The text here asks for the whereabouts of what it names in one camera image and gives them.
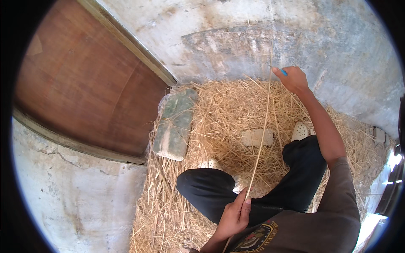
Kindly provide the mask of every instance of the hand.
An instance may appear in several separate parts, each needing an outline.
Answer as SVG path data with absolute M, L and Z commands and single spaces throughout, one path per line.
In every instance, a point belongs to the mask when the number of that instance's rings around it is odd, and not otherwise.
M 289 66 L 283 68 L 283 70 L 287 72 L 287 76 L 285 76 L 279 68 L 272 67 L 271 70 L 278 78 L 280 78 L 283 85 L 290 92 L 299 96 L 302 93 L 310 91 L 308 88 L 307 76 L 299 67 Z
M 220 223 L 213 237 L 219 241 L 242 232 L 249 223 L 250 204 L 252 198 L 245 200 L 247 187 L 236 197 L 235 201 L 225 206 Z

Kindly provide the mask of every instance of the blue tool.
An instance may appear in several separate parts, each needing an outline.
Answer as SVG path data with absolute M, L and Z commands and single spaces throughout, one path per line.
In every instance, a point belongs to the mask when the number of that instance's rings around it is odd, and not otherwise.
M 284 70 L 282 70 L 282 69 L 280 69 L 280 71 L 281 71 L 281 73 L 283 73 L 283 75 L 287 76 L 287 72 L 286 72 L 286 71 L 284 71 Z

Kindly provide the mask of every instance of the forearm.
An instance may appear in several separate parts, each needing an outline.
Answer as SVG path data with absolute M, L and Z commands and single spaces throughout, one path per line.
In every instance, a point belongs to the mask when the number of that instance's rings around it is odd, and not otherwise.
M 200 253 L 222 253 L 227 240 L 227 238 L 219 238 L 214 233 L 208 242 L 201 248 Z
M 310 89 L 298 94 L 298 98 L 309 112 L 322 156 L 329 168 L 333 168 L 339 157 L 346 156 L 342 137 L 325 108 L 318 102 Z

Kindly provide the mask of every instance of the concrete wall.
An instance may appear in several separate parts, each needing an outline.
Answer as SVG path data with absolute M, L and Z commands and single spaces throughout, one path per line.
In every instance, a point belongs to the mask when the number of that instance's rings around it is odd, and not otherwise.
M 56 252 L 127 253 L 146 168 L 62 147 L 13 119 L 17 178 Z
M 397 137 L 401 68 L 364 0 L 98 0 L 180 81 L 300 66 L 322 102 Z

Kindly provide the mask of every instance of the left hand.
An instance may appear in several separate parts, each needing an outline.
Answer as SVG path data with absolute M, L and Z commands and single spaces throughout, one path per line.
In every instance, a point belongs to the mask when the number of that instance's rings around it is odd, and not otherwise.
M 247 227 L 252 202 L 250 196 L 245 200 L 247 189 L 248 187 L 243 189 L 234 202 L 225 206 L 220 223 L 213 237 L 216 237 L 218 240 L 226 240 L 242 232 Z

